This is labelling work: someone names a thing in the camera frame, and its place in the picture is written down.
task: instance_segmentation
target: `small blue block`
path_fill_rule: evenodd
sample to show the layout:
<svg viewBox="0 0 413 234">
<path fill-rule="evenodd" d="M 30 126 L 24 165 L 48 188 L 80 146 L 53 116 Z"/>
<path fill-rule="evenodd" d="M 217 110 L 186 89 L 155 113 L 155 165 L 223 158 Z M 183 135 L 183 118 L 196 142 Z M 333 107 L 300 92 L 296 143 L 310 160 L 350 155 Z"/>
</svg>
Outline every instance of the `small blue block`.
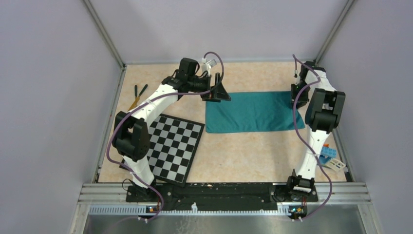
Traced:
<svg viewBox="0 0 413 234">
<path fill-rule="evenodd" d="M 322 150 L 321 150 L 321 155 L 324 155 L 325 157 L 336 158 L 336 156 L 337 156 L 337 150 L 331 149 L 331 148 L 327 148 L 327 147 L 323 147 Z"/>
<path fill-rule="evenodd" d="M 322 165 L 325 165 L 328 161 L 330 161 L 332 158 L 330 157 L 325 157 L 324 155 L 320 155 L 319 160 Z"/>
</svg>

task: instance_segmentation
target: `metal floor panel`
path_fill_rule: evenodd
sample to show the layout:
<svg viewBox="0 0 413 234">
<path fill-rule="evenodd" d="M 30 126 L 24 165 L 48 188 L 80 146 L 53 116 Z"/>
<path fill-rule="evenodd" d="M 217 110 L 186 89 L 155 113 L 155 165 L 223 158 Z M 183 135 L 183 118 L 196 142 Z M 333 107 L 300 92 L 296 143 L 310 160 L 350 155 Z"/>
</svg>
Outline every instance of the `metal floor panel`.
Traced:
<svg viewBox="0 0 413 234">
<path fill-rule="evenodd" d="M 84 234 L 101 234 L 117 221 L 120 215 L 89 215 Z M 145 224 L 129 219 L 114 226 L 105 234 L 364 234 L 357 205 L 331 206 L 303 222 L 292 222 L 285 216 L 160 216 Z"/>
</svg>

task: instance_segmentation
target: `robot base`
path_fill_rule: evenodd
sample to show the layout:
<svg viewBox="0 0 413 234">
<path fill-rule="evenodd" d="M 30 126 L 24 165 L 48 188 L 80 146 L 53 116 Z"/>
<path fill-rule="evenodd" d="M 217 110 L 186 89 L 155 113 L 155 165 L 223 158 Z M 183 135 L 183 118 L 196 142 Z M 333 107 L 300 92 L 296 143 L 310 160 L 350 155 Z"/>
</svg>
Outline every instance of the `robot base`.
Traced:
<svg viewBox="0 0 413 234">
<path fill-rule="evenodd" d="M 314 179 L 308 180 L 297 177 L 294 170 L 288 178 L 286 185 L 275 186 L 273 199 L 276 202 L 299 202 L 302 201 L 303 198 L 305 198 L 307 202 L 319 201 Z"/>
<path fill-rule="evenodd" d="M 150 185 L 156 188 L 155 180 Z M 128 199 L 130 200 L 131 197 L 133 197 L 134 200 L 139 201 L 139 202 L 151 202 L 154 200 L 156 201 L 158 198 L 158 195 L 149 188 L 142 188 L 140 186 L 137 186 L 136 184 L 133 184 L 128 187 L 128 194 L 126 196 L 126 201 L 130 202 L 128 201 Z"/>
</svg>

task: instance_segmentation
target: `chessboard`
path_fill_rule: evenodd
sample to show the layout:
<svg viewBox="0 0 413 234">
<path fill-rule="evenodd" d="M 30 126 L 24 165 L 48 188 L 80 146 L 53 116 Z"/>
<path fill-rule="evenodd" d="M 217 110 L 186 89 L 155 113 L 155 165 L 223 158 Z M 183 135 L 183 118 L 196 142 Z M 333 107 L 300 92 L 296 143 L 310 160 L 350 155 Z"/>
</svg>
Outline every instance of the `chessboard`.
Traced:
<svg viewBox="0 0 413 234">
<path fill-rule="evenodd" d="M 155 179 L 185 185 L 204 126 L 165 114 L 153 121 L 147 157 Z"/>
</svg>

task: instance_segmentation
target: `white cable clip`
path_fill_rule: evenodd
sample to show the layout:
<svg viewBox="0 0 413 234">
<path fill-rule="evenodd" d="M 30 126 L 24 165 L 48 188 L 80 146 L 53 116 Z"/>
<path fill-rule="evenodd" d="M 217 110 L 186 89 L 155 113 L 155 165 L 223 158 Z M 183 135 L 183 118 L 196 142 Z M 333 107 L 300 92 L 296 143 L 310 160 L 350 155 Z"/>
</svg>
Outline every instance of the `white cable clip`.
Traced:
<svg viewBox="0 0 413 234">
<path fill-rule="evenodd" d="M 155 104 L 149 98 L 146 99 L 145 102 L 147 102 L 148 105 L 151 105 L 153 108 L 156 108 Z"/>
</svg>

